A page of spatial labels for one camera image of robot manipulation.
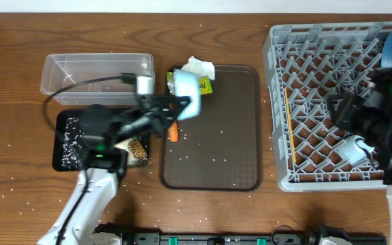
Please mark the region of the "orange carrot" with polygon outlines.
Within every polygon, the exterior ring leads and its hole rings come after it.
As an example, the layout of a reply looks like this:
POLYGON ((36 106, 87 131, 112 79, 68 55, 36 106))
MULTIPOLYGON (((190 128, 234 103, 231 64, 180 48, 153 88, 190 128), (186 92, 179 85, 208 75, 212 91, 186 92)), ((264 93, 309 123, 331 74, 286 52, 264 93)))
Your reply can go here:
POLYGON ((175 120, 168 129, 168 136, 171 142, 177 142, 179 139, 178 123, 175 120))

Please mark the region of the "light blue rice bowl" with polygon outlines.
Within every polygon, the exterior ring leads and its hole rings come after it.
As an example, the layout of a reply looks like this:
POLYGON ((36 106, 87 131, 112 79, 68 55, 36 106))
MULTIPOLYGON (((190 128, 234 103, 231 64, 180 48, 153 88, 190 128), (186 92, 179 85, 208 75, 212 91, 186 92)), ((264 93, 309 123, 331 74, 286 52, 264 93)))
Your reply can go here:
POLYGON ((186 120, 199 115, 201 111, 201 92, 199 77, 192 72, 175 69, 173 73, 175 96, 189 97, 189 104, 178 116, 178 120, 186 120))

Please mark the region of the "brown shiitake mushroom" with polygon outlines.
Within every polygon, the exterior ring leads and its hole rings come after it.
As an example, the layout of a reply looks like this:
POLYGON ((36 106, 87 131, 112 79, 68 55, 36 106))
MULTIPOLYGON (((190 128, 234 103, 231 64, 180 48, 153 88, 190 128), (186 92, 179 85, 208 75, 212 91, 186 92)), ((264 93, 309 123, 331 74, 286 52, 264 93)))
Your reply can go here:
POLYGON ((128 152, 128 167, 143 167, 147 164, 148 153, 138 139, 131 138, 123 141, 121 148, 128 152))

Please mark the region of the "light blue plastic cup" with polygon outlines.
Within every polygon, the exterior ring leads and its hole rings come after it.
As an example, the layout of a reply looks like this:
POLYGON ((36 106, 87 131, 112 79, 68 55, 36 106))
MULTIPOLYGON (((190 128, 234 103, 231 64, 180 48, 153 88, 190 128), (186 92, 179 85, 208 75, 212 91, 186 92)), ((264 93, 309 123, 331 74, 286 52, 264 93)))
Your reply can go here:
POLYGON ((358 135, 352 135, 341 141, 341 145, 337 146, 335 151, 342 160, 348 161, 351 165, 360 161, 372 158, 374 147, 366 144, 365 139, 358 135))

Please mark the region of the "yellow green snack wrapper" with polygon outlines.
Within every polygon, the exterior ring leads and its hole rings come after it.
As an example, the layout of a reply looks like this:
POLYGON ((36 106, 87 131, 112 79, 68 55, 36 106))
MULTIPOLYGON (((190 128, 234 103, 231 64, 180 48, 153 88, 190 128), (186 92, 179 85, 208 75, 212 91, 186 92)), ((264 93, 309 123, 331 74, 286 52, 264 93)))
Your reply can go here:
MULTIPOLYGON (((173 72, 167 72, 166 79, 174 76, 173 72)), ((213 88, 211 84, 211 80, 209 77, 205 76, 199 79, 199 90, 202 95, 208 95, 213 93, 213 88)))

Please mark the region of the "white tissue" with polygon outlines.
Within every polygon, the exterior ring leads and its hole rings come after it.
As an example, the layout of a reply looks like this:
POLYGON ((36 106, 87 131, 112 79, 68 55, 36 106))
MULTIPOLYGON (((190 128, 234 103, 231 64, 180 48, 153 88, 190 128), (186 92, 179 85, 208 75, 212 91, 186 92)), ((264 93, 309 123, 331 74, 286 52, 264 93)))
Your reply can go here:
POLYGON ((194 56, 188 59, 188 63, 183 65, 181 70, 194 73, 200 78, 207 76, 210 80, 215 79, 214 64, 208 61, 201 61, 194 56))

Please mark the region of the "wooden chopstick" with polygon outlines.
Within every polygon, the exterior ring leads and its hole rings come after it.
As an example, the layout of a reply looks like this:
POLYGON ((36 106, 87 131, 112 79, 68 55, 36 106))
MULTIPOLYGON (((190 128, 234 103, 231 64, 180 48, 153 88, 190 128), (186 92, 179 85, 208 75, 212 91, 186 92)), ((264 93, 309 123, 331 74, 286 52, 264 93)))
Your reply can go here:
POLYGON ((291 142, 291 158, 292 158, 292 164, 296 164, 296 156, 295 156, 295 146, 294 146, 294 138, 293 138, 293 128, 291 124, 291 111, 289 107, 289 98, 288 98, 288 93, 287 89, 284 89, 284 98, 285 98, 285 106, 286 106, 286 112, 287 112, 287 123, 288 123, 288 128, 289 128, 289 139, 291 142))

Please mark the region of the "aluminium foil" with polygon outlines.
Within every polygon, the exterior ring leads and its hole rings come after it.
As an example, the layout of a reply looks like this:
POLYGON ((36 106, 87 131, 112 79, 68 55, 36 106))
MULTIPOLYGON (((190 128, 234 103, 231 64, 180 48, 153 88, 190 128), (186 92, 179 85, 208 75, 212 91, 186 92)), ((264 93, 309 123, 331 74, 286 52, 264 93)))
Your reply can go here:
POLYGON ((175 81, 174 81, 174 77, 173 76, 167 78, 167 87, 169 89, 169 92, 172 95, 176 94, 176 92, 175 92, 175 81))

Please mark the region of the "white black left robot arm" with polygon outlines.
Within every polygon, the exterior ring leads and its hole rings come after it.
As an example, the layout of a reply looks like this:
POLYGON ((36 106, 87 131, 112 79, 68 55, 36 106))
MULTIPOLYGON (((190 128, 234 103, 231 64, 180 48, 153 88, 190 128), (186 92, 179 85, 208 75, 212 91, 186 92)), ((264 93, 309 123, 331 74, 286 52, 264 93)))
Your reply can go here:
POLYGON ((122 112, 102 105, 84 110, 87 124, 97 132, 83 135, 87 145, 76 187, 39 244, 92 244, 98 220, 126 174, 127 151, 115 145, 147 132, 161 135, 174 121, 195 117, 201 110, 199 95, 142 95, 138 100, 136 108, 122 112))

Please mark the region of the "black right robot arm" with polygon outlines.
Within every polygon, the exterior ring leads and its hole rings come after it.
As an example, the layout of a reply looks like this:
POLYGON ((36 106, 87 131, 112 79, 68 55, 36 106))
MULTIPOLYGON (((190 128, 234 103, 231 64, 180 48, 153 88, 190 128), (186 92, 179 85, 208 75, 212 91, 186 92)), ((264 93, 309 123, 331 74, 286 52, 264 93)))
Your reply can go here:
POLYGON ((377 150, 378 168, 387 187, 392 244, 392 68, 378 69, 370 79, 374 86, 369 97, 351 92, 330 95, 327 107, 337 128, 362 137, 377 150))

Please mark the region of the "grey dishwasher rack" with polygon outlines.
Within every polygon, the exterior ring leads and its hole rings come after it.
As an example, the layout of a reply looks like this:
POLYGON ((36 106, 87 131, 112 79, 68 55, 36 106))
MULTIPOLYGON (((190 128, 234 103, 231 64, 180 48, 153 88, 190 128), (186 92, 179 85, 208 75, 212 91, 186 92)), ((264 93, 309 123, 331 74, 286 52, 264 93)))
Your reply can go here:
POLYGON ((348 137, 333 125, 326 99, 368 97, 371 70, 381 64, 392 22, 276 25, 263 46, 273 120, 278 186, 285 192, 382 189, 382 172, 367 159, 351 165, 335 149, 348 137), (296 164, 292 164, 284 89, 296 164))

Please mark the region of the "brown serving tray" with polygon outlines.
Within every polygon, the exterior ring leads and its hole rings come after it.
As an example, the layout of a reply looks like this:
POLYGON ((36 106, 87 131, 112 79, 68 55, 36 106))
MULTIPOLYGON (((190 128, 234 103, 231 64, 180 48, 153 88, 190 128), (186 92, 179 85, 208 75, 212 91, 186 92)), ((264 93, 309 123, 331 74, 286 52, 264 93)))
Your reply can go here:
POLYGON ((217 65, 201 112, 164 139, 159 180, 172 190, 250 192, 262 181, 260 79, 245 65, 217 65))

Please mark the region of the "clear plastic bin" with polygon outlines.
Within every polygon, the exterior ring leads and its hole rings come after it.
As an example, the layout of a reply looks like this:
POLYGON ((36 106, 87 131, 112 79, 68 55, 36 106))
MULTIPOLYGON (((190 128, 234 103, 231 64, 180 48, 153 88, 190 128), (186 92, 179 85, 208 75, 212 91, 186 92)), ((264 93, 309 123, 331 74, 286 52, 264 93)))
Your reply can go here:
POLYGON ((40 90, 51 95, 85 80, 112 80, 77 86, 54 97, 62 105, 135 105, 136 87, 122 83, 125 73, 154 78, 154 59, 148 53, 72 53, 46 57, 40 90))

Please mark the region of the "pile of white rice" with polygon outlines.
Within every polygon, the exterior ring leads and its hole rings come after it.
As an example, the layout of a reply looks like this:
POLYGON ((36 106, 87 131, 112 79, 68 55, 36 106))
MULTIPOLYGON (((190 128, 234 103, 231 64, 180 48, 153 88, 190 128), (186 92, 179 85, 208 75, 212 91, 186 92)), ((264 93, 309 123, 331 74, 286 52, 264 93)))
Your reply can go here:
MULTIPOLYGON (((81 167, 82 153, 84 152, 84 143, 81 137, 84 135, 84 127, 77 118, 68 118, 65 123, 64 141, 60 147, 61 156, 57 157, 57 166, 62 171, 78 171, 81 167)), ((138 139, 148 153, 148 135, 132 137, 138 139)), ((115 145, 121 149, 122 142, 115 145)))

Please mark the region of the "black tray bin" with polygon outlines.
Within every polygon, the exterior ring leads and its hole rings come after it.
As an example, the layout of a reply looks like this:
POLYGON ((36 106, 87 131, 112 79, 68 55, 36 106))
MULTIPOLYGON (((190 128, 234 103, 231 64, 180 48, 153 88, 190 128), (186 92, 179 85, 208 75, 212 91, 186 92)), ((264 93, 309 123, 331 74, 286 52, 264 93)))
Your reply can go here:
MULTIPOLYGON (((64 110, 56 119, 56 136, 52 167, 58 172, 79 171, 85 143, 82 136, 86 127, 81 121, 82 110, 64 110)), ((127 167, 144 167, 148 164, 150 134, 137 135, 116 145, 128 152, 127 167)))

